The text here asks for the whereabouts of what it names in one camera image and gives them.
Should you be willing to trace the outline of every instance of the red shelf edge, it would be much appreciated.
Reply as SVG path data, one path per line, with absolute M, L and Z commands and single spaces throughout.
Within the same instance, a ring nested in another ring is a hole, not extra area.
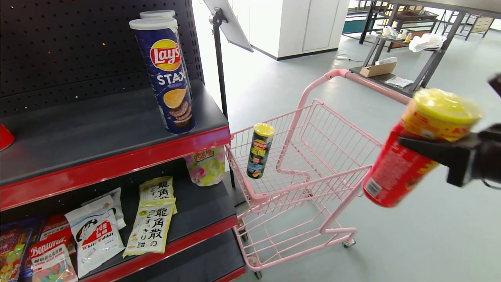
M 219 278 L 215 282 L 230 282 L 231 280 L 237 279 L 238 277 L 245 274 L 245 266 L 240 267 L 239 269 L 230 272 L 229 274 Z
M 77 165 L 0 188 L 0 211 L 230 143 L 228 126 Z
M 167 244 L 164 253 L 149 253 L 141 255 L 135 259 L 131 259 L 117 265 L 107 271 L 100 272 L 81 281 L 85 282 L 113 282 L 125 276 L 131 275 L 134 272 L 140 271 L 145 267 L 153 265 L 161 260 L 164 260 L 172 255 L 175 255 L 187 248 L 190 248 L 204 240 L 212 238 L 220 233 L 223 233 L 237 225 L 236 216 L 228 217 L 216 224 L 201 229 L 191 235 L 183 237 L 172 243 Z

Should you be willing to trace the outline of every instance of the wire basket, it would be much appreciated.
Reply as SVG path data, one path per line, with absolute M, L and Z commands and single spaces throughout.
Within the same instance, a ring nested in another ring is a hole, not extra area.
M 226 145 L 229 165 L 253 212 L 289 209 L 305 200 L 343 200 L 381 148 L 379 141 L 317 99 L 265 123 L 276 133 L 260 179 L 246 175 L 253 127 L 234 133 Z

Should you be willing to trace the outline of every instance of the yellow lid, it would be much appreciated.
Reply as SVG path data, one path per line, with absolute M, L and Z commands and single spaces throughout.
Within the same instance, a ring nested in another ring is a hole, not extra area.
M 275 134 L 275 128 L 266 123 L 256 123 L 254 132 L 264 137 L 272 137 Z
M 436 88 L 417 91 L 414 102 L 424 113 L 446 122 L 473 124 L 482 118 L 482 110 L 473 101 Z

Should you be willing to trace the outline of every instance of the barcode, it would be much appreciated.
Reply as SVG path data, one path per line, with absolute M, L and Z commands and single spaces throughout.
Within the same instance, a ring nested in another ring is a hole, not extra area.
M 369 179 L 369 182 L 367 183 L 367 186 L 365 187 L 365 190 L 374 198 L 376 198 L 377 194 L 379 194 L 379 191 L 381 191 L 381 186 L 379 186 L 374 180 Z

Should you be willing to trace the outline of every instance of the cardboard box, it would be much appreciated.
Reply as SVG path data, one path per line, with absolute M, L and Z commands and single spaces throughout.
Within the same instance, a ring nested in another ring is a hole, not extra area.
M 365 77 L 371 77 L 371 76 L 376 76 L 376 75 L 382 75 L 382 74 L 388 74 L 395 69 L 397 66 L 397 63 L 389 63 L 389 64 L 382 64 L 378 66 L 369 66 L 362 68 L 360 70 L 360 74 L 365 76 Z

